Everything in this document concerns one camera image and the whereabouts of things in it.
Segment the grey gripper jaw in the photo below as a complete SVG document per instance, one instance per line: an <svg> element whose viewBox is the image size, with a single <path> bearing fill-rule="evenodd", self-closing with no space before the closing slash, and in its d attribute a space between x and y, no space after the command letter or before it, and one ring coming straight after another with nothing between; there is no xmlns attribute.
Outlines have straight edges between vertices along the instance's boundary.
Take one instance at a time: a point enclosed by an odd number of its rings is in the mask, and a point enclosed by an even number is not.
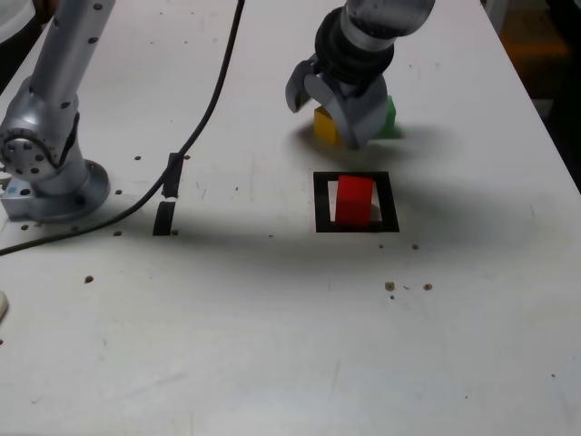
<svg viewBox="0 0 581 436"><path fill-rule="evenodd" d="M286 85L287 106L297 113L310 100L321 105L327 103L327 85L324 83L316 55L298 63Z"/></svg>
<svg viewBox="0 0 581 436"><path fill-rule="evenodd" d="M351 150L364 148L385 124L388 91L382 75L367 84L347 84L323 73L308 74L304 86L330 115L341 141Z"/></svg>

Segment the person's hand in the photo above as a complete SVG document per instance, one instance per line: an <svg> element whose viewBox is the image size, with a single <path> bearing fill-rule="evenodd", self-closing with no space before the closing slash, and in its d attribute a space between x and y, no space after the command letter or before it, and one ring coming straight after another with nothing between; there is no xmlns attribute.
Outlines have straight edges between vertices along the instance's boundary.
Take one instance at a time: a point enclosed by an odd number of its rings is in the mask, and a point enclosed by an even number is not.
<svg viewBox="0 0 581 436"><path fill-rule="evenodd" d="M35 16L42 25L47 24L54 16L59 0L33 0Z"/></svg>

